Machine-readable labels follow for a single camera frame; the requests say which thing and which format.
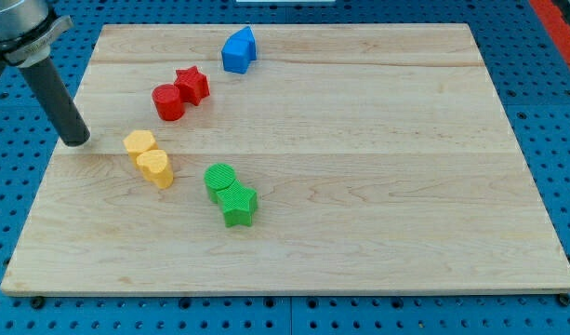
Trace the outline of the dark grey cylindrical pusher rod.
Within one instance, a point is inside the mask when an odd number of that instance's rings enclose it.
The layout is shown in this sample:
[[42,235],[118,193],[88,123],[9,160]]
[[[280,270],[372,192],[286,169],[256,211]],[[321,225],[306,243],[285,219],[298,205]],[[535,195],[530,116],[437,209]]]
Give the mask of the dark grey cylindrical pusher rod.
[[20,67],[20,73],[62,142],[69,147],[85,144],[90,131],[51,58]]

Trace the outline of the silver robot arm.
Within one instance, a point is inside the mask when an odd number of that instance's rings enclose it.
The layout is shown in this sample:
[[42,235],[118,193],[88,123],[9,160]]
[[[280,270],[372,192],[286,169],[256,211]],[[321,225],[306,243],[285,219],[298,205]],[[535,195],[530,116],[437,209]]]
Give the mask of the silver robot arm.
[[0,0],[0,63],[19,69],[59,138],[77,147],[90,131],[50,58],[53,42],[72,27],[45,0]]

